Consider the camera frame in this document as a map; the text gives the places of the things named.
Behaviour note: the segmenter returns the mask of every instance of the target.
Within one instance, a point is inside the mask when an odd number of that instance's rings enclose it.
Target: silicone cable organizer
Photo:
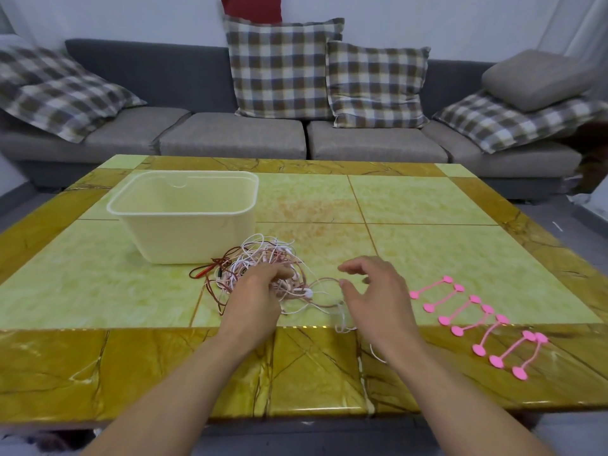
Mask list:
[[[455,295],[457,295],[458,293],[463,293],[465,291],[465,287],[462,286],[461,284],[458,283],[454,283],[454,280],[451,276],[445,275],[441,280],[439,280],[438,282],[432,283],[429,286],[425,286],[424,288],[418,290],[418,291],[410,291],[410,297],[412,299],[419,299],[420,295],[431,289],[434,288],[436,286],[442,285],[442,284],[448,284],[451,286],[452,290],[442,299],[439,299],[437,302],[435,303],[425,303],[422,305],[422,308],[425,312],[432,314],[435,312],[435,308],[441,304],[443,304],[444,302],[446,302],[447,300],[451,299],[452,297],[454,297]],[[479,320],[476,323],[473,323],[472,325],[467,325],[464,327],[460,327],[460,326],[451,326],[452,322],[455,318],[457,318],[462,312],[464,312],[465,310],[469,309],[470,307],[479,307],[482,310],[482,315],[479,318]],[[441,325],[443,326],[451,326],[450,331],[452,332],[452,334],[456,337],[463,337],[466,333],[467,330],[475,328],[477,326],[480,325],[485,325],[488,324],[490,322],[490,320],[492,319],[492,316],[494,318],[494,322],[488,327],[488,329],[486,329],[485,333],[483,334],[481,340],[479,341],[478,344],[473,344],[472,346],[472,350],[475,353],[475,355],[479,356],[479,357],[485,357],[486,356],[486,349],[484,347],[484,344],[486,343],[486,341],[488,340],[488,337],[490,336],[490,334],[492,333],[493,330],[495,330],[498,326],[500,325],[507,325],[508,323],[510,323],[509,318],[507,318],[507,316],[503,315],[503,314],[495,314],[494,313],[494,308],[492,306],[489,306],[487,304],[484,304],[482,302],[482,299],[477,296],[477,295],[470,295],[467,299],[467,301],[462,304],[462,306],[458,307],[454,312],[452,312],[449,315],[440,315],[438,317],[438,321]],[[490,361],[490,364],[495,367],[495,368],[499,368],[499,369],[503,369],[505,367],[504,364],[504,359],[511,354],[511,352],[513,352],[520,344],[524,343],[524,342],[534,342],[536,343],[536,348],[534,351],[534,354],[526,361],[524,361],[524,363],[522,363],[520,366],[515,366],[511,369],[511,372],[513,373],[513,376],[515,376],[516,378],[518,378],[520,381],[526,381],[528,379],[528,374],[526,373],[525,369],[526,367],[536,359],[536,357],[538,356],[538,353],[541,350],[541,347],[543,346],[543,344],[546,344],[549,342],[549,339],[541,332],[531,332],[528,330],[524,330],[522,331],[522,337],[520,339],[518,339],[517,341],[515,341],[509,348],[507,348],[507,350],[505,350],[505,352],[503,352],[500,356],[497,355],[490,355],[490,357],[488,358],[488,360]]]

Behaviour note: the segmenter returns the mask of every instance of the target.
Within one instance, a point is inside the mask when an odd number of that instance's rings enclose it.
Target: right hand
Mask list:
[[[361,256],[342,263],[338,270],[366,276],[369,286],[363,294],[348,280],[340,280],[340,287],[355,324],[389,363],[405,346],[423,345],[406,281],[391,263]]]

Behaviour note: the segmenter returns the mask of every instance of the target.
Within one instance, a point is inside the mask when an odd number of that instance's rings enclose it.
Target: plaid pillow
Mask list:
[[[0,50],[0,108],[70,142],[80,142],[124,107],[145,101],[78,62],[45,48]]]
[[[608,109],[580,96],[536,112],[523,113],[485,91],[471,94],[437,112],[434,120],[471,139],[489,154],[580,126]]]
[[[344,19],[259,24],[224,16],[237,115],[327,120],[325,44],[342,39]]]
[[[327,44],[327,90],[334,128],[421,128],[418,93],[430,48],[363,48]]]

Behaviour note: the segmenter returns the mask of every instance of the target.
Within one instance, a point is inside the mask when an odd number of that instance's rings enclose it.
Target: gray sofa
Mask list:
[[[227,48],[92,39],[67,40],[66,48],[149,105],[122,111],[81,144],[1,115],[0,151],[39,187],[66,187],[114,154],[160,154],[461,163],[507,198],[540,199],[557,191],[581,158],[554,140],[486,155],[439,122],[422,130],[342,130],[331,122],[238,117]],[[431,117],[479,90],[491,65],[430,60],[424,113]]]

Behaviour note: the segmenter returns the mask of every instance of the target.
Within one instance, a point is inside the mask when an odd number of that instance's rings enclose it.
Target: gray floor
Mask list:
[[[0,231],[19,221],[52,197],[40,194],[9,214],[0,216]],[[533,220],[608,275],[608,240],[571,217],[564,196],[541,205],[517,205]],[[535,433],[561,456],[604,456],[608,453],[608,412],[544,415]],[[422,419],[265,422],[212,426],[194,454],[207,455],[424,455],[443,454]],[[0,440],[0,456],[40,453],[20,439]]]

